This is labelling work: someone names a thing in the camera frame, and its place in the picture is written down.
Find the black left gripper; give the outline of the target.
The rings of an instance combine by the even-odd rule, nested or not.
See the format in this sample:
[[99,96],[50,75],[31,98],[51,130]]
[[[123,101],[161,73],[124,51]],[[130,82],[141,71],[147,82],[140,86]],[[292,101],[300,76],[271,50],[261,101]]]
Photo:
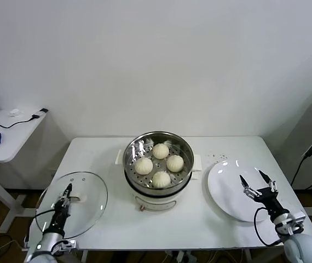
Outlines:
[[54,215],[51,218],[51,232],[64,233],[66,220],[70,217],[70,201],[72,184],[68,184],[66,191],[54,205]]

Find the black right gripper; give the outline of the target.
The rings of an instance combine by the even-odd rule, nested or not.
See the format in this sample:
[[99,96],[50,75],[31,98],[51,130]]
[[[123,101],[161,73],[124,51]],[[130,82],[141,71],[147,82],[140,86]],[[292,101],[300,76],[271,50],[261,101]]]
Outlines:
[[252,189],[242,175],[240,176],[241,184],[244,188],[244,194],[248,197],[254,197],[254,201],[262,203],[268,211],[268,215],[271,219],[276,219],[280,215],[288,214],[290,211],[285,209],[277,200],[277,187],[276,181],[273,181],[267,174],[259,170],[263,180],[268,184],[268,187],[258,190]]

